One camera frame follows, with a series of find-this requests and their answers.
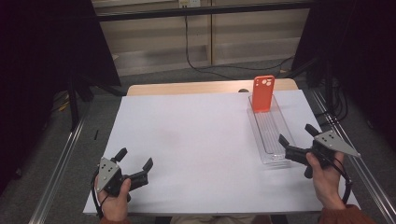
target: wall outlet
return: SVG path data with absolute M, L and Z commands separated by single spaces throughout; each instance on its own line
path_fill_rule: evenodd
M 200 7 L 201 0 L 178 0 L 178 6 L 183 7 Z

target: white tabletop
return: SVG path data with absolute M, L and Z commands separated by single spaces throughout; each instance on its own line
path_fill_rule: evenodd
M 263 165 L 248 119 L 251 93 L 128 96 L 120 110 L 105 157 L 126 147 L 122 173 L 154 166 L 149 184 L 131 191 L 134 215 L 276 214 L 319 211 L 305 167 Z M 274 95 L 297 147 L 311 147 L 306 123 L 320 130 L 301 91 Z M 344 182 L 340 193 L 344 192 Z M 358 204 L 351 194 L 350 203 Z M 84 213 L 96 210 L 92 196 Z

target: hand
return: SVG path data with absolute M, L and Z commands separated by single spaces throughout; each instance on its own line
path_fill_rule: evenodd
M 336 152 L 334 157 L 342 162 L 344 153 Z M 338 194 L 340 173 L 332 166 L 322 169 L 318 159 L 310 152 L 306 153 L 306 159 L 312 166 L 315 192 L 323 206 L 328 209 L 345 209 L 346 207 Z M 335 164 L 342 170 L 338 161 Z
M 95 179 L 95 188 L 98 183 L 98 176 Z M 128 203 L 126 201 L 131 187 L 131 179 L 127 178 L 122 183 L 119 196 L 108 196 L 105 190 L 100 191 L 97 196 L 99 203 L 102 205 L 102 210 L 109 221 L 123 221 L 128 215 Z

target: phone case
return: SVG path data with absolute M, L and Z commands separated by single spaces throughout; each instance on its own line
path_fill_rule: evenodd
M 272 75 L 254 78 L 252 108 L 253 112 L 267 112 L 271 108 L 275 77 Z

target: clear plastic tray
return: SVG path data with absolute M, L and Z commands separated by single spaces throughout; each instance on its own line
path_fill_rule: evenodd
M 294 146 L 294 140 L 291 137 L 288 125 L 283 118 L 275 96 L 273 95 L 271 109 L 268 112 L 254 113 L 251 107 L 251 96 L 248 99 L 247 113 L 262 163 L 289 162 L 289 160 L 285 159 L 285 148 L 280 145 L 278 139 L 279 135 L 282 134 L 292 146 Z

